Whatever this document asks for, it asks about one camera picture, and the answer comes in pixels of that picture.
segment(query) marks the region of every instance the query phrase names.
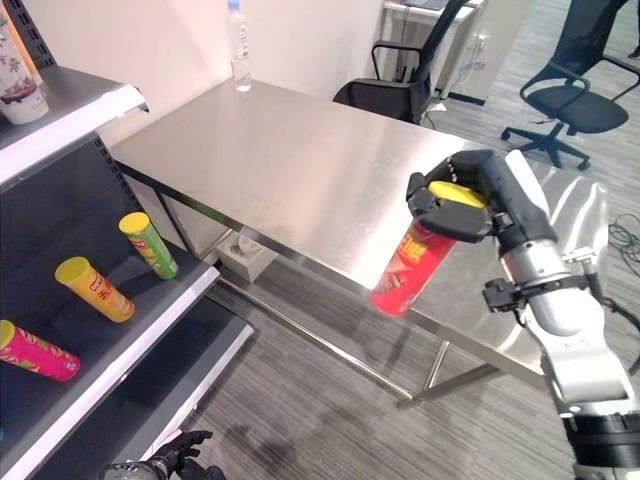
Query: tissue box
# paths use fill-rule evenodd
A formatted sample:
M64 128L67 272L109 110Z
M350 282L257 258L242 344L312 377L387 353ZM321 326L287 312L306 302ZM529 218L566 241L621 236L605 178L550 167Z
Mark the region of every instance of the tissue box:
M222 264L242 278L253 282L278 256L273 250L236 232L216 246Z

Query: black chair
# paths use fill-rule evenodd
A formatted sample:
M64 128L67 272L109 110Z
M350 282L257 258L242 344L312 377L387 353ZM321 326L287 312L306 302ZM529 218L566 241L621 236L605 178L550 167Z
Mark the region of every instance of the black chair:
M587 154L557 137L565 126L568 126L567 135L601 133L619 127L629 118L616 100L640 84L640 70L603 55L616 14L625 2L572 0L551 60L520 90L520 97L526 103L558 122L546 135L507 127L501 135L503 140L515 133L532 140L520 147L522 151L543 150L558 168L562 168L559 152L566 152L582 159L578 169L589 168ZM589 80L583 75L602 60L638 75L638 81L611 99L592 92ZM562 84L549 86L547 82L529 91L534 85L547 80L561 80Z
M427 41L421 47L399 42L377 41L371 49L376 79L358 78L352 80L340 89L333 101L420 125L431 92L429 67L445 33L466 2L467 0L449 0L433 26ZM375 54L378 48L418 54L418 66L412 72L409 82L380 79L380 70Z

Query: black shelf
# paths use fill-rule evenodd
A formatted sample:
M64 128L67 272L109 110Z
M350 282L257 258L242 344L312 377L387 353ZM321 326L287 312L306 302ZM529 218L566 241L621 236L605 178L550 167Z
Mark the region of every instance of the black shelf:
M215 269L176 247L171 252L180 267L174 279L160 280L134 253L109 274L136 306L127 322L115 324L77 299L49 319L46 335L33 332L80 357L73 379L0 368L0 477L14 465L23 475L16 478L26 477L211 286Z
M165 425L193 410L194 394L204 393L252 331L212 300L200 300L34 479L97 478L104 465L141 459Z

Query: metal shelf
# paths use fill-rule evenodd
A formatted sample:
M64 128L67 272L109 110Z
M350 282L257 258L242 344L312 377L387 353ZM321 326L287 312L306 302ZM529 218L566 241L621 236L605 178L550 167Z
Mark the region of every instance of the metal shelf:
M35 475L98 478L109 463L147 458L173 433L253 333L203 298Z
M109 275L136 305L129 321L112 323L80 299L50 319L57 338L49 340L80 357L72 380L58 383L14 367L0 369L2 480L27 478L212 285L214 268L170 248L180 266L172 280L160 280L134 254Z
M0 120L0 186L20 180L52 154L109 121L146 108L144 97L132 85L58 65L40 74L49 112L25 125Z

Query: metal bar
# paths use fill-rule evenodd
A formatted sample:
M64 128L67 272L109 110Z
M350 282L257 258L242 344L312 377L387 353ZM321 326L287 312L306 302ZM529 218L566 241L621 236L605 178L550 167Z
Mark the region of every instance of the metal bar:
M358 370L360 373L363 373L364 375L366 375L367 377L369 377L370 379L372 379L373 381L375 381L379 385L382 385L383 387L388 388L389 390L397 393L398 395L404 397L407 400L411 400L411 399L414 398L413 397L413 393L411 393L409 390L407 390L403 386L401 386L398 383L394 382L390 378L387 378L384 375L376 372L373 368L371 368L369 365L364 363L359 358L354 357L350 353L345 352L341 348L337 347L336 345L332 344L331 342L329 342L329 341L325 340L324 338L320 337L319 335L317 335L316 333L312 332L311 330L309 330L305 326L303 326L300 323L296 322L294 319L292 319L288 315L280 312L279 310L277 310L277 309L273 308L272 306L268 305L267 303L263 302L258 297L256 297L255 295L249 293L245 289L243 289L243 288L231 283L229 280L227 280L227 279L225 279L223 277L218 277L218 279L216 281L219 282L219 283L223 283L225 286L228 286L229 288L231 288L235 292L239 293L240 295L245 297L247 300L249 300L251 303L253 303L257 307L259 307L259 308L265 310L266 312L270 313L276 319L279 319L279 320L283 321L286 326L292 328L297 333L299 333L302 336L306 337L308 340L312 341L313 343L318 345L320 348L322 348L324 350L328 350L328 351L334 353L339 359L341 359L342 361L346 362L349 366L351 366L352 368Z
M447 354L448 348L449 342L447 340L440 341L440 346L438 347L436 358L433 360L431 370L429 370L429 375L427 375L427 379L424 381L424 385L422 385L422 389L420 390L420 392L429 390L431 387L433 387L433 384L436 383L438 373L440 372L440 367L442 366L442 362L444 361L444 357Z
M478 383L480 381L490 380L501 375L504 375L504 372L502 370L494 367L493 365L485 363L484 365L480 365L479 367L476 367L473 370L469 370L462 375L453 377L449 380L439 383L435 387L431 387L423 392L420 392L412 399L400 400L397 404L397 407L401 409L410 408L425 400L435 400L436 398L448 395L449 393L452 393L455 390L459 390L460 388L473 385L474 383Z
M162 208L164 208L164 211L167 213L167 216L169 217L169 220L171 220L171 224L173 225L173 228L176 229L176 233L180 237L180 240L182 240L182 243L184 244L186 249L189 252L193 253L196 257L200 258L200 255L198 255L198 252L196 251L196 247L193 245L193 242L189 238L189 235L187 234L187 231L185 230L184 225L182 225L182 222L180 221L180 217L178 217L178 214L173 208L173 205L170 205L169 202L167 202L167 200L164 198L164 195L158 192L155 188L153 189L153 191L158 197L158 200L160 201Z

